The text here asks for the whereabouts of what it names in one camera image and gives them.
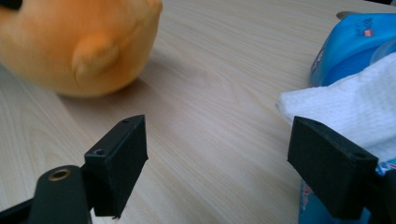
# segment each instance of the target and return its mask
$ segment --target wood grain surface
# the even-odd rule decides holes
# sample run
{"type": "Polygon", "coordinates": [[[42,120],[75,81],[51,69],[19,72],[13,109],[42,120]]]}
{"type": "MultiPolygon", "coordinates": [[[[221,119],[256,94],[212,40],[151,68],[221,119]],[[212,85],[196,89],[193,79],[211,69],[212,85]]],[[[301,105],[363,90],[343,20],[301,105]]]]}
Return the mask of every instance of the wood grain surface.
{"type": "Polygon", "coordinates": [[[145,114],[149,160],[121,219],[94,223],[297,223],[301,178],[276,102],[307,87],[345,10],[396,12],[361,0],[163,0],[145,70],[100,98],[60,96],[1,67],[0,210],[145,114]]]}

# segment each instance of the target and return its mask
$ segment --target tissue box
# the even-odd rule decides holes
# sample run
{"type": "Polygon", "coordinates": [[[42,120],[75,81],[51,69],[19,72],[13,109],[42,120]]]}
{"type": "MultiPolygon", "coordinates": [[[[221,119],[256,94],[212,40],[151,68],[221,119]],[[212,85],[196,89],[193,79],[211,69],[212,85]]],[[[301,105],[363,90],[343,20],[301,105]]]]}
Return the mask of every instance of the tissue box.
{"type": "MultiPolygon", "coordinates": [[[[375,170],[380,175],[384,175],[386,171],[394,169],[396,169],[396,158],[391,161],[379,163],[375,170]]],[[[370,212],[364,209],[359,220],[333,218],[312,189],[304,181],[302,182],[299,224],[367,224],[370,215],[370,212]]]]}

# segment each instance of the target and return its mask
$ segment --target stuffed animal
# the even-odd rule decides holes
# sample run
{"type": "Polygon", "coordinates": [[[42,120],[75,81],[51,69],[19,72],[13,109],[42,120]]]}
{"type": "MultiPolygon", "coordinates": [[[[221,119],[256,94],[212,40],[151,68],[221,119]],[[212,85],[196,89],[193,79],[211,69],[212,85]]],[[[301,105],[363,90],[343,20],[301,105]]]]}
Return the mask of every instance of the stuffed animal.
{"type": "Polygon", "coordinates": [[[22,0],[0,7],[0,63],[64,95],[117,91],[145,66],[162,8],[161,0],[22,0]]]}

